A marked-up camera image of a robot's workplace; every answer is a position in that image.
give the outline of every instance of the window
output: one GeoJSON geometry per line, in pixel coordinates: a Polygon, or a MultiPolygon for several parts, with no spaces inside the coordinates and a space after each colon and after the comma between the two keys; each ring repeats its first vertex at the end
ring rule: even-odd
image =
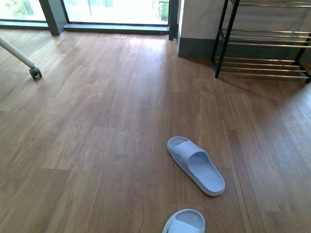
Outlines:
{"type": "Polygon", "coordinates": [[[39,0],[0,0],[0,18],[45,21],[39,0]]]}
{"type": "Polygon", "coordinates": [[[167,25],[169,0],[64,0],[71,22],[167,25]]]}

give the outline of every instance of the baseboard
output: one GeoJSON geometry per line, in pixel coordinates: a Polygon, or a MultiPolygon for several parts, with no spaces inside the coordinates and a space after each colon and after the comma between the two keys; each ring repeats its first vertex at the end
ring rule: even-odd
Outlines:
{"type": "Polygon", "coordinates": [[[130,25],[103,25],[103,24],[67,24],[66,31],[94,32],[94,33],[121,33],[140,35],[166,35],[170,28],[164,26],[130,26],[130,25]]]}
{"type": "Polygon", "coordinates": [[[0,21],[2,29],[48,30],[45,22],[0,21]]]}
{"type": "MultiPolygon", "coordinates": [[[[210,58],[214,48],[215,40],[194,39],[178,37],[178,56],[179,57],[203,57],[210,58]]],[[[254,59],[279,59],[293,60],[297,56],[297,48],[274,48],[274,47],[251,47],[229,45],[226,57],[254,58],[254,59]]],[[[302,62],[311,62],[311,49],[306,50],[302,56],[302,62]]]]}

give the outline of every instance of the wall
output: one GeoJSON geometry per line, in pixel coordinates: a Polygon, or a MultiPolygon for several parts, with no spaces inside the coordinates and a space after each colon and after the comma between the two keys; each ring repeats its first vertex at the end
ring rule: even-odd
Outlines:
{"type": "MultiPolygon", "coordinates": [[[[224,0],[181,0],[178,56],[211,55],[224,2],[224,0]]],[[[232,4],[229,2],[224,25],[229,21],[231,9],[232,4]]],[[[311,11],[308,8],[240,7],[233,27],[309,32],[310,21],[311,11]]]]}

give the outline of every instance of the slide sandal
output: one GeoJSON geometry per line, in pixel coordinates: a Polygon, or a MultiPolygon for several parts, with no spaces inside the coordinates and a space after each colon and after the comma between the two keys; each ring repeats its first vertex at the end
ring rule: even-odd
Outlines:
{"type": "Polygon", "coordinates": [[[199,212],[192,209],[180,210],[173,214],[162,233],[204,233],[205,221],[199,212]]]}
{"type": "Polygon", "coordinates": [[[223,193],[225,181],[204,150],[185,137],[172,137],[167,149],[204,193],[213,197],[223,193]]]}

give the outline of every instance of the caster wheel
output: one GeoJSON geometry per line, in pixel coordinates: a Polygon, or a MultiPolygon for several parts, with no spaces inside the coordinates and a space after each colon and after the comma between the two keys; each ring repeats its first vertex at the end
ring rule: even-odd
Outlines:
{"type": "Polygon", "coordinates": [[[41,71],[39,70],[38,67],[31,68],[29,72],[34,80],[38,80],[42,78],[41,71]]]}

